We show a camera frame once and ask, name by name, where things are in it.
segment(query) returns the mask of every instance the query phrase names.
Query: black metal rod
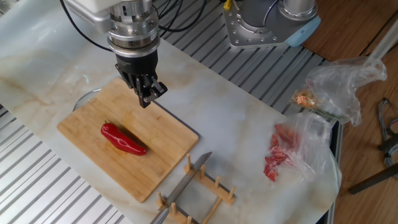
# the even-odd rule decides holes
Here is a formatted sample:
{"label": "black metal rod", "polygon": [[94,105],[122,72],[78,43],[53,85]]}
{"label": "black metal rod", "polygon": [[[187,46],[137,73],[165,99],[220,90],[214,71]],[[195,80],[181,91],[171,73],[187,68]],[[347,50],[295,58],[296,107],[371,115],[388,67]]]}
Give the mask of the black metal rod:
{"label": "black metal rod", "polygon": [[368,187],[372,187],[375,184],[378,184],[382,182],[383,180],[386,180],[394,175],[398,174],[398,163],[394,164],[393,166],[388,167],[387,169],[374,174],[373,176],[369,177],[368,179],[356,184],[355,186],[351,187],[348,189],[348,192],[350,194],[356,194],[358,192],[361,192]]}

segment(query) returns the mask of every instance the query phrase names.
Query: knife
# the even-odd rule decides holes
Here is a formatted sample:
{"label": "knife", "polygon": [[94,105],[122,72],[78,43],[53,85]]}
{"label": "knife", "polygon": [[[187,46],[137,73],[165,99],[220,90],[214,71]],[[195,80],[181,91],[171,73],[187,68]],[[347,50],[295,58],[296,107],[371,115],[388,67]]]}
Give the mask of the knife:
{"label": "knife", "polygon": [[188,173],[182,178],[182,180],[175,186],[174,190],[170,193],[167,197],[165,206],[162,206],[159,209],[159,213],[155,216],[155,218],[151,221],[150,224],[161,224],[166,219],[167,215],[169,214],[169,207],[170,205],[176,201],[178,196],[183,192],[185,187],[189,184],[189,182],[193,179],[195,174],[199,171],[199,168],[202,164],[206,162],[206,160],[210,157],[211,152],[203,154],[199,157],[199,159],[194,163],[193,167],[189,170]]}

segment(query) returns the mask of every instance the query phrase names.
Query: clear plastic bag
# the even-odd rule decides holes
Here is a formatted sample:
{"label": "clear plastic bag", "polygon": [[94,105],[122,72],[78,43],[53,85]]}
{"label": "clear plastic bag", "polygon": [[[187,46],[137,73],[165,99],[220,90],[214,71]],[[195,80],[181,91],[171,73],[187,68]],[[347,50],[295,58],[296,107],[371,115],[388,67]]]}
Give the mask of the clear plastic bag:
{"label": "clear plastic bag", "polygon": [[338,118],[342,123],[351,121],[353,126],[358,126],[362,119],[356,89],[386,79],[386,67],[378,59],[338,60],[312,69],[305,80],[305,88],[296,91],[292,101]]}
{"label": "clear plastic bag", "polygon": [[275,124],[270,147],[272,155],[266,157],[266,176],[275,181],[276,168],[282,163],[300,170],[307,181],[338,167],[329,148],[331,128],[329,122],[313,113],[295,114]]}

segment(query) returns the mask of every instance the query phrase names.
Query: black cord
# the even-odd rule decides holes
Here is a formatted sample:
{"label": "black cord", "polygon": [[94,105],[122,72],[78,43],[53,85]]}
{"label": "black cord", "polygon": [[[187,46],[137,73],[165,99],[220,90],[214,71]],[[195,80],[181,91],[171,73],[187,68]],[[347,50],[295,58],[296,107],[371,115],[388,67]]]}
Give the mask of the black cord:
{"label": "black cord", "polygon": [[154,6],[154,5],[152,4],[152,7],[155,9],[156,14],[157,14],[157,17],[159,18],[159,11],[157,10],[156,6]]}
{"label": "black cord", "polygon": [[[167,26],[168,29],[173,25],[174,21],[178,17],[178,14],[180,13],[180,10],[181,10],[181,7],[182,7],[182,3],[183,3],[183,0],[180,0],[180,5],[178,6],[177,12],[175,12],[174,18],[172,19],[170,24]],[[167,32],[166,30],[163,31],[163,33],[160,35],[160,37],[163,37],[166,34],[166,32]]]}
{"label": "black cord", "polygon": [[172,2],[172,0],[169,0],[166,4],[166,6],[163,8],[162,12],[160,12],[158,18],[160,19],[160,16],[163,15],[163,12],[167,9],[167,7],[169,6],[170,2]]}
{"label": "black cord", "polygon": [[180,29],[170,29],[168,27],[164,27],[164,26],[159,26],[160,29],[162,30],[166,30],[168,32],[183,32],[189,28],[191,28],[196,22],[198,22],[200,16],[202,15],[203,11],[205,10],[205,6],[206,6],[207,0],[203,0],[203,4],[200,8],[200,12],[198,14],[198,16],[186,27],[180,28]]}
{"label": "black cord", "polygon": [[68,12],[68,9],[67,9],[67,7],[65,6],[65,3],[63,2],[63,0],[60,0],[60,2],[61,2],[61,6],[62,6],[63,10],[65,11],[65,14],[67,15],[67,17],[68,17],[70,23],[72,23],[72,26],[76,29],[76,31],[77,31],[82,37],[84,37],[86,40],[88,40],[88,42],[94,44],[95,46],[97,46],[97,47],[99,47],[99,48],[101,48],[101,49],[103,49],[103,50],[107,50],[108,52],[112,52],[111,49],[106,48],[106,47],[103,47],[103,46],[97,44],[96,42],[94,42],[94,41],[92,41],[90,38],[88,38],[84,33],[82,33],[82,31],[79,29],[79,27],[76,26],[75,22],[73,21],[72,17],[70,16],[70,14],[69,14],[69,12]]}
{"label": "black cord", "polygon": [[159,19],[165,17],[169,12],[171,12],[177,6],[177,3],[178,3],[178,0],[174,1],[174,3],[170,6],[169,9],[167,9],[164,13],[160,13]]}

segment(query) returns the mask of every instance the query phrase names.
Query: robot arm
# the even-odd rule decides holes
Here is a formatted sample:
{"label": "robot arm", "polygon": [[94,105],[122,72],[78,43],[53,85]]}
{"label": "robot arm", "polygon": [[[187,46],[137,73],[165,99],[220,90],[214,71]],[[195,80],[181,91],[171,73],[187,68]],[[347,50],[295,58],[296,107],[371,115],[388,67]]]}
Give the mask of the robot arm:
{"label": "robot arm", "polygon": [[70,10],[108,33],[116,69],[145,108],[166,91],[157,81],[159,20],[151,0],[66,0]]}

